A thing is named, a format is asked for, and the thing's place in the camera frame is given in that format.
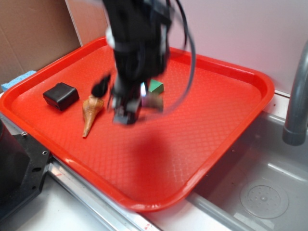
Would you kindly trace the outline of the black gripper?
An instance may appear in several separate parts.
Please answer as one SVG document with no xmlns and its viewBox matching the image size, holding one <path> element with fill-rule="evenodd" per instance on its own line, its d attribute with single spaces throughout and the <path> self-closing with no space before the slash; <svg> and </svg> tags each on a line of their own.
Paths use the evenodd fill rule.
<svg viewBox="0 0 308 231">
<path fill-rule="evenodd" d="M 140 48 L 130 52 L 114 51 L 117 77 L 113 87 L 113 122 L 132 125 L 139 117 L 141 98 L 131 99 L 137 86 L 150 78 L 161 75 L 168 61 L 168 50 Z M 111 75 L 104 76 L 91 90 L 94 97 L 103 97 L 108 90 Z"/>
</svg>

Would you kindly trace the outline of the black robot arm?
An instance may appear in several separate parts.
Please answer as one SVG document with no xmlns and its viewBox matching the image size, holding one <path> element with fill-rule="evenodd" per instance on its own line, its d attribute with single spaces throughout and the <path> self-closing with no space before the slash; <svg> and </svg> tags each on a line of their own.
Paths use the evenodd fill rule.
<svg viewBox="0 0 308 231">
<path fill-rule="evenodd" d="M 142 107 L 141 84 L 162 74 L 169 58 L 167 35 L 172 23 L 168 0 L 105 0 L 106 31 L 117 75 L 110 100 L 113 122 L 134 124 Z"/>
</svg>

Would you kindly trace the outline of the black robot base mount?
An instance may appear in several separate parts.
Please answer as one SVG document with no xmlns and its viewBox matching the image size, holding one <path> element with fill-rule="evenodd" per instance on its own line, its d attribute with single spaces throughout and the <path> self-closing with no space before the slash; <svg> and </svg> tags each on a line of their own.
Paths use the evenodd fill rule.
<svg viewBox="0 0 308 231">
<path fill-rule="evenodd" d="M 37 197 L 51 153 L 29 134 L 12 135 L 0 123 L 0 221 Z"/>
</svg>

